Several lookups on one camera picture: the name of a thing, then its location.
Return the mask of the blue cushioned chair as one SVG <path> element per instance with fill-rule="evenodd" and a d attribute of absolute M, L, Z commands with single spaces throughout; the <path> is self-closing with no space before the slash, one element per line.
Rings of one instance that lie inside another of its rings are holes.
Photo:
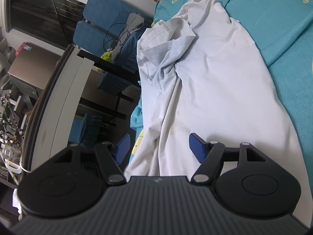
<path fill-rule="evenodd" d="M 76 25 L 73 42 L 91 54 L 101 57 L 103 53 L 111 52 L 115 48 L 131 13 L 139 14 L 144 18 L 143 27 L 130 35 L 112 63 L 134 73 L 138 70 L 137 41 L 151 26 L 153 18 L 125 1 L 88 0 L 83 11 L 83 20 Z"/>

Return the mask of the grey cloth on chair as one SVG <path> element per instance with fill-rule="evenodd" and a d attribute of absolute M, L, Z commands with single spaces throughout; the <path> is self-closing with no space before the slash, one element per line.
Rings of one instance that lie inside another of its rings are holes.
<path fill-rule="evenodd" d="M 124 27 L 123 31 L 121 32 L 117 40 L 117 45 L 111 51 L 112 61 L 114 61 L 118 57 L 123 45 L 128 40 L 130 35 L 138 31 L 141 27 L 143 27 L 143 24 L 144 24 L 144 18 L 141 15 L 136 14 L 136 13 L 131 13 L 128 16 L 128 19 L 126 21 L 126 26 Z"/>

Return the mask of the clear plastic bottle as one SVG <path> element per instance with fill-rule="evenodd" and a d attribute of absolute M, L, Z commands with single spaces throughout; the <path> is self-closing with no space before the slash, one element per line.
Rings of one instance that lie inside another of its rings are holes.
<path fill-rule="evenodd" d="M 11 141 L 7 142 L 2 149 L 2 157 L 4 160 L 10 161 L 16 165 L 20 164 L 21 155 L 22 148 Z"/>

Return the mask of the black table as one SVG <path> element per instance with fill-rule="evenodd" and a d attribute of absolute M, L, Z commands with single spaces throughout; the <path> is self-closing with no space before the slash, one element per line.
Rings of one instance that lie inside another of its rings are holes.
<path fill-rule="evenodd" d="M 127 115 L 118 111 L 120 101 L 124 99 L 132 103 L 134 99 L 122 92 L 131 85 L 139 86 L 139 74 L 82 49 L 77 55 L 93 61 L 93 69 L 103 70 L 103 74 L 90 72 L 79 104 L 108 117 L 125 120 Z"/>

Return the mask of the teal patterned bed sheet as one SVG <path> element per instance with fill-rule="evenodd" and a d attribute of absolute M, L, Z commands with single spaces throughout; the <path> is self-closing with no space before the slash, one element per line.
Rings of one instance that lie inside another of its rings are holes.
<path fill-rule="evenodd" d="M 218 0 L 255 41 L 312 171 L 312 0 Z M 187 0 L 161 0 L 154 22 L 169 20 Z"/>

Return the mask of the white t-shirt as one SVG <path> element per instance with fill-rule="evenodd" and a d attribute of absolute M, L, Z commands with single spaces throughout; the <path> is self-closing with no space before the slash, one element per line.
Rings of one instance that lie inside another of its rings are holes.
<path fill-rule="evenodd" d="M 188 0 L 137 43 L 144 136 L 125 177 L 187 176 L 200 166 L 191 133 L 249 142 L 300 183 L 294 216 L 310 225 L 312 197 L 293 123 L 246 29 L 218 0 Z"/>

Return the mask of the yellow plush toy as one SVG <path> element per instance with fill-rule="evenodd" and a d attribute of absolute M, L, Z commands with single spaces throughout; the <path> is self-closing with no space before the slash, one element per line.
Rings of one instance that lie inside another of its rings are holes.
<path fill-rule="evenodd" d="M 101 59 L 105 60 L 105 61 L 108 61 L 108 62 L 111 62 L 112 61 L 112 52 L 105 52 L 101 55 Z"/>

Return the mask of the brown cardboard box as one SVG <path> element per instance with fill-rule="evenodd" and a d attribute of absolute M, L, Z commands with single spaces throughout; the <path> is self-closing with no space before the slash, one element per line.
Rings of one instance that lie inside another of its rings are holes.
<path fill-rule="evenodd" d="M 43 90 L 60 56 L 33 43 L 25 43 L 8 70 L 11 76 Z"/>

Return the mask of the white flat box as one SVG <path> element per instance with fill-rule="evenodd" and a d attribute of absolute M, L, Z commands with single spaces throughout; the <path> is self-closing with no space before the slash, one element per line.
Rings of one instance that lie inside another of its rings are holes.
<path fill-rule="evenodd" d="M 29 170 L 33 171 L 67 147 L 74 116 L 93 61 L 78 56 L 68 45 L 43 92 L 36 138 L 31 145 Z"/>

